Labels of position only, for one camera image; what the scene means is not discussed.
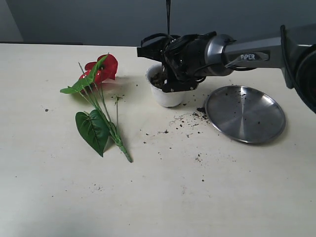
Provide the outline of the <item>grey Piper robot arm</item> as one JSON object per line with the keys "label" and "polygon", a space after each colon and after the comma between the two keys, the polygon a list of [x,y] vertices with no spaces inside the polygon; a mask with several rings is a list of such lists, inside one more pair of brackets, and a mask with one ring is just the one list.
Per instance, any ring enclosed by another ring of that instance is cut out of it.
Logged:
{"label": "grey Piper robot arm", "polygon": [[144,38],[137,56],[162,64],[163,92],[195,90],[207,77],[234,71],[274,68],[282,71],[286,87],[295,89],[306,106],[316,109],[316,26],[280,29],[268,35],[233,39],[226,34],[167,35]]}

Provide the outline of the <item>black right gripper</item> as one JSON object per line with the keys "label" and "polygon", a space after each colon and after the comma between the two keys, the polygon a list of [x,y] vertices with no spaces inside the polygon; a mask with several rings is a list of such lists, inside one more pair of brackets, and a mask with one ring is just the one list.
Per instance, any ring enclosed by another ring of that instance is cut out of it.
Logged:
{"label": "black right gripper", "polygon": [[165,93],[195,90],[202,76],[199,68],[206,64],[204,55],[214,33],[167,35],[157,33],[141,40],[137,56],[161,62],[162,91]]}

